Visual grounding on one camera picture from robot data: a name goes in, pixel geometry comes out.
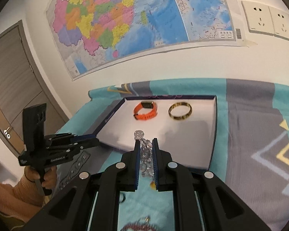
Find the white shallow tray box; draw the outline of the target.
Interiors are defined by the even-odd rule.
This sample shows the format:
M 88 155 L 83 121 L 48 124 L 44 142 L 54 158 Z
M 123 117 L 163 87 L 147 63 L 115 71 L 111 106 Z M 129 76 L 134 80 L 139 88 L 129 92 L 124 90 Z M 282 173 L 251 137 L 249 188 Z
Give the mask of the white shallow tray box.
M 142 130 L 145 139 L 156 138 L 159 148 L 171 153 L 175 162 L 208 169 L 216 139 L 216 96 L 156 96 L 151 100 L 158 106 L 157 116 L 138 121 L 133 110 L 149 99 L 122 99 L 96 129 L 97 138 L 127 152 L 134 148 L 134 132 Z

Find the orange knitted left sleeve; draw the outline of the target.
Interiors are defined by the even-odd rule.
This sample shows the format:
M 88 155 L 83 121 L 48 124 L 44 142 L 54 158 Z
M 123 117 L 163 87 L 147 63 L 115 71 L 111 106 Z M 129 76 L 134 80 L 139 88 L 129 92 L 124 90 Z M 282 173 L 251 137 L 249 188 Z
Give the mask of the orange knitted left sleeve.
M 39 178 L 36 171 L 26 167 L 15 186 L 0 183 L 0 221 L 7 230 L 21 230 L 42 208 L 45 197 L 35 184 Z

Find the orange smart watch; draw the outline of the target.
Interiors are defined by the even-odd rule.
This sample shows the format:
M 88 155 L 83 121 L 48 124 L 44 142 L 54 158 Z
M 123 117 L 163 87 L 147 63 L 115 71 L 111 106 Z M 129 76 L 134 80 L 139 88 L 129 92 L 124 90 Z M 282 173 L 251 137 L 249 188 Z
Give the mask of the orange smart watch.
M 133 110 L 133 116 L 138 121 L 153 119 L 158 114 L 158 106 L 153 101 L 141 101 Z

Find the grey wooden door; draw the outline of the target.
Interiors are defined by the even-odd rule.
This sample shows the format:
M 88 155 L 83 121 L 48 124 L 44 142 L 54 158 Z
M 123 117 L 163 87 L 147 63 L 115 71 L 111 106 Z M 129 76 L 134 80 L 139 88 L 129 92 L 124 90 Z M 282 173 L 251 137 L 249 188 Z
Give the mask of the grey wooden door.
M 16 157 L 24 148 L 22 111 L 43 103 L 47 104 L 45 134 L 54 134 L 69 118 L 44 82 L 18 21 L 0 34 L 0 139 Z M 7 139 L 3 131 L 9 126 Z

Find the teal grey patterned bedsheet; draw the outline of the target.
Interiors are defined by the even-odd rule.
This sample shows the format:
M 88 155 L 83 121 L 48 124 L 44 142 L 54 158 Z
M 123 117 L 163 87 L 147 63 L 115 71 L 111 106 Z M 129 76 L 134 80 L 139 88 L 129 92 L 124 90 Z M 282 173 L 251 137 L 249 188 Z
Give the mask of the teal grey patterned bedsheet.
M 186 78 L 91 90 L 89 102 L 60 129 L 77 135 L 96 129 L 124 98 L 216 96 L 217 126 L 211 171 L 271 230 L 289 230 L 289 86 L 238 79 Z M 56 190 L 79 173 L 104 171 L 124 151 L 107 145 L 59 166 Z

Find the colourful wall map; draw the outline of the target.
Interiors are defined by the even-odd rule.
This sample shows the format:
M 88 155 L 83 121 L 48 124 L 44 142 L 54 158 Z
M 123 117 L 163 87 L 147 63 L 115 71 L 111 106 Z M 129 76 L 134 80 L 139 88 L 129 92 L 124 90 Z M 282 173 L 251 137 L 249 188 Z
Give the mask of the colourful wall map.
M 237 0 L 50 0 L 46 17 L 72 79 L 144 55 L 245 39 Z

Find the white wall socket panel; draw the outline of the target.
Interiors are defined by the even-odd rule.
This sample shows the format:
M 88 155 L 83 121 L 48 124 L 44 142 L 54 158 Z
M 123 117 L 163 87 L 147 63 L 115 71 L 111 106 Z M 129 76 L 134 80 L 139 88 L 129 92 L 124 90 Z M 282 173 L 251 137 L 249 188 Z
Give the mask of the white wall socket panel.
M 249 32 L 274 35 L 289 41 L 289 14 L 257 2 L 242 0 Z

